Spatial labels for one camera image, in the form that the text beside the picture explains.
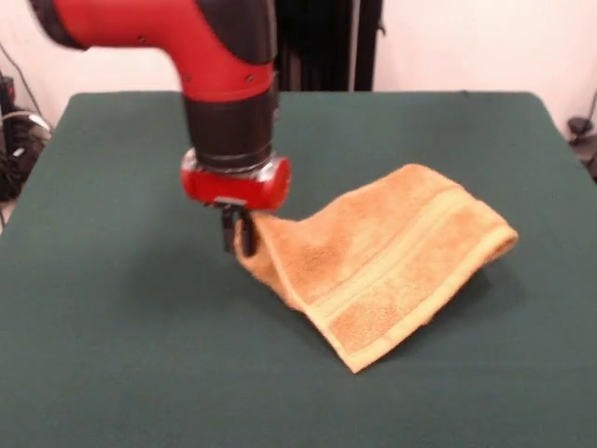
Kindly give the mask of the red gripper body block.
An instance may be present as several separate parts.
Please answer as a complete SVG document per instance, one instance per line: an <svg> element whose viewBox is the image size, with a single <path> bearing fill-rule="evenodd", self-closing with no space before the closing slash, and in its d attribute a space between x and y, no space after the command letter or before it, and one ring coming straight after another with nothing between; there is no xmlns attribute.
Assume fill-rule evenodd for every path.
<svg viewBox="0 0 597 448"><path fill-rule="evenodd" d="M195 151L190 149L182 159L180 176L184 192L196 202L277 210L290 189L291 165L288 158L274 156L253 172L219 174L200 165Z"/></svg>

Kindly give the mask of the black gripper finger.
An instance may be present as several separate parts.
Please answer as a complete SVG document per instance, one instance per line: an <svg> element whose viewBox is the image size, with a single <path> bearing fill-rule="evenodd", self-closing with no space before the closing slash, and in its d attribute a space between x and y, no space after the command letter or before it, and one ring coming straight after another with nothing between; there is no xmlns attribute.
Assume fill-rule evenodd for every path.
<svg viewBox="0 0 597 448"><path fill-rule="evenodd" d="M224 249L226 252L234 251L234 237L235 237L235 219L234 207L231 204L224 204L221 206L221 224L224 239Z"/></svg>
<svg viewBox="0 0 597 448"><path fill-rule="evenodd" d="M245 256L254 256L257 250L256 225L247 209L239 211L241 220L241 244Z"/></svg>

